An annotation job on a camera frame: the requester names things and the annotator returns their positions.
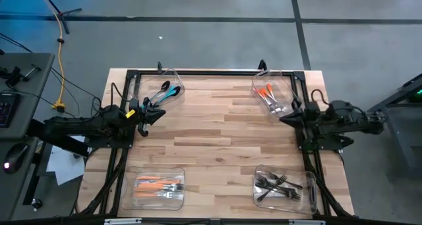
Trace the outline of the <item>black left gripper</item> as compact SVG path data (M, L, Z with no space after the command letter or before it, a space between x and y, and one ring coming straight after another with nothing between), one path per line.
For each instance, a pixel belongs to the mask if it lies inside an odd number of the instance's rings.
M160 108L151 108L144 110L139 108L130 118L127 118L127 126L136 126L138 125L138 132L141 136L147 137L148 130L147 125L153 125L157 120L166 114L166 111Z

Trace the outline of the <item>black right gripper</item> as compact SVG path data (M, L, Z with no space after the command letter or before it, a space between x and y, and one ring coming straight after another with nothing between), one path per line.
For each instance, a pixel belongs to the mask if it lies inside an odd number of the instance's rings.
M296 117L298 115L301 115L303 113L301 106L302 106L302 101L300 101L300 99L298 98L294 98L290 106L287 107L287 110L281 114L280 118ZM313 127L322 125L324 123L324 116L325 116L325 112L322 112L320 110L305 109L303 120L302 119L280 119L280 121L295 129L301 129L301 128L304 128L304 126L306 128L313 128Z

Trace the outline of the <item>clear plastic bin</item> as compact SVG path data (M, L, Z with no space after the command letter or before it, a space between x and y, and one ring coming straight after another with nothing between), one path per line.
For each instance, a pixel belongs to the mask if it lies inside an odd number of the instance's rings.
M185 86L175 69L163 71L162 74L141 72L132 80L129 85L129 99L136 98L141 105L145 98L151 99L155 93L160 91L161 85L169 80L170 86L180 86L181 90L176 96L172 96L164 100L160 105L154 105L155 108L160 108L169 111L171 108L182 104L185 100ZM161 93L155 98L152 103L154 104L165 93Z
M287 75L283 75L281 70L270 71L266 70L252 77L251 81L251 90L253 96L256 98L257 102L260 104L262 109L265 109L266 113L273 118L279 119L282 113L272 114L270 113L268 107L263 102L263 100L258 96L258 94L253 90L261 88L267 90L266 84L270 83L272 85L272 90L276 100L281 103L281 105L288 107L290 106L292 100L296 97L296 94L293 92L290 78Z
M137 176L160 176L165 177L161 180L175 180L180 179L184 185L183 191L176 191L182 193L181 199L166 199L163 197L147 197L136 198L133 197L135 183ZM124 188L121 193L121 208L124 210L179 210L184 205L185 200L185 171L180 167L172 168L143 168L132 166L125 172L125 179L123 180ZM141 191L141 193L157 193L168 191Z
M296 192L301 195L301 200L294 201L285 197L266 197L261 202L258 202L258 195L254 189L256 182L255 175L260 174L273 182L274 180L268 177L268 172L276 174L277 176L286 175L289 182L302 185L302 190L296 189ZM284 187L293 188L293 186L288 185L287 183L283 183L282 185ZM315 175L308 171L296 171L275 166L259 165L255 168L253 176L253 203L264 209L313 215L317 211L317 183Z

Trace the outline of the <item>white paper sheets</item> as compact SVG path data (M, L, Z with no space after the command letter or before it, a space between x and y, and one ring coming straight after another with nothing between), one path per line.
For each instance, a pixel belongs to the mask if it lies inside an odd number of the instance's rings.
M84 167L83 157L75 158L73 153L53 145L46 172L53 172L57 184L62 185L82 176L84 174Z

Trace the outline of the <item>dark metal side table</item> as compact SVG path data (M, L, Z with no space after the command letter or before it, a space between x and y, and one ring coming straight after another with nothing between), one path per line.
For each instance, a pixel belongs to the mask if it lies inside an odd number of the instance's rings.
M369 110L385 115L400 161L397 174L422 179L422 73Z

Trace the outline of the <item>black support beam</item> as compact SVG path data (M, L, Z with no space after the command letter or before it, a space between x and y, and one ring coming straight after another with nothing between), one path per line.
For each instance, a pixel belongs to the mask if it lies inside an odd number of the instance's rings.
M58 146L63 150L72 152L73 154L88 157L88 145L80 142L70 136L59 135L55 136L45 131L45 124L35 119L32 119L27 130L27 135L37 137L45 143Z

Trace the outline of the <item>grey desk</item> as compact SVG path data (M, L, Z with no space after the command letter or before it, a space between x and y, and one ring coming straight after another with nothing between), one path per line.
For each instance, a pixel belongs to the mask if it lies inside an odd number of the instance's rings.
M0 55L0 67L11 71L18 67L28 81L19 81L13 86L21 95L15 114L8 128L0 128L0 221L12 218L19 201L32 157L35 153L35 138L25 140L26 132L36 111L44 90L50 69L54 62L52 53L5 53ZM13 174L5 173L5 158L19 143L28 145L22 166Z

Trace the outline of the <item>black tripod stand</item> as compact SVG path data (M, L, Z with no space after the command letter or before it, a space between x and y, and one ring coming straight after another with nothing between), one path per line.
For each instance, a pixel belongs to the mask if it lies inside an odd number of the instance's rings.
M60 11L59 8L56 6L56 4L52 0L44 0L48 7L51 9L53 14L58 18L59 22L61 23L61 27L64 29L66 34L70 34L70 30L66 21L66 17L70 14L81 12L82 8L77 9L71 9L69 11Z

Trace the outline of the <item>black computer mouse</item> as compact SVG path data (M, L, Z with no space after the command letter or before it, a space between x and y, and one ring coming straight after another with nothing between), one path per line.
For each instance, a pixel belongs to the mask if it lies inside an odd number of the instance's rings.
M14 174L21 168L24 157L28 152L29 146L26 143L18 143L11 147L6 153L3 162L3 171L6 174Z

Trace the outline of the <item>black keyboard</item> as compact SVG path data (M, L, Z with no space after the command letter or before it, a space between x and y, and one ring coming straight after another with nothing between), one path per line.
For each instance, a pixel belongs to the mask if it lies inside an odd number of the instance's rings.
M8 128L16 112L20 94L0 94L0 128Z

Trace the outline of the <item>black aluminium frame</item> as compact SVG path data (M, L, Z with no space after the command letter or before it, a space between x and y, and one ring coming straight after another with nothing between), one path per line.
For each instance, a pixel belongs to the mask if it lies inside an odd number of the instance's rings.
M147 137L135 135L123 179L141 168L185 171L185 202L179 210L131 210L121 198L125 183L114 183L107 209L121 217L294 219L294 212L253 203L257 166L300 172L303 156L295 131L270 116L253 97L254 70L179 69L184 100L170 108Z

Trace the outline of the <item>silver metal bracket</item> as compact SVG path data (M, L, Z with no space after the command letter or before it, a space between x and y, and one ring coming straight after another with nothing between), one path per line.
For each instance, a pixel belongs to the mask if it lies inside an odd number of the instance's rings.
M105 219L104 225L141 225L141 218L112 218Z
M289 220L288 225L326 225L326 222L323 220L304 220L304 219L295 219Z

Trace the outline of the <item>black desk mount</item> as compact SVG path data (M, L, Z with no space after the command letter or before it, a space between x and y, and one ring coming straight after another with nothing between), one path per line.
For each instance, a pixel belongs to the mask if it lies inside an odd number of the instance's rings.
M0 67L0 79L5 79L5 84L7 86L15 86L20 81L22 82L28 82L30 80L30 75L33 75L34 73L40 72L41 69L36 66L35 64L32 64L32 69L27 72L25 75L21 73L21 70L19 67L14 67L12 71L7 70L4 67Z

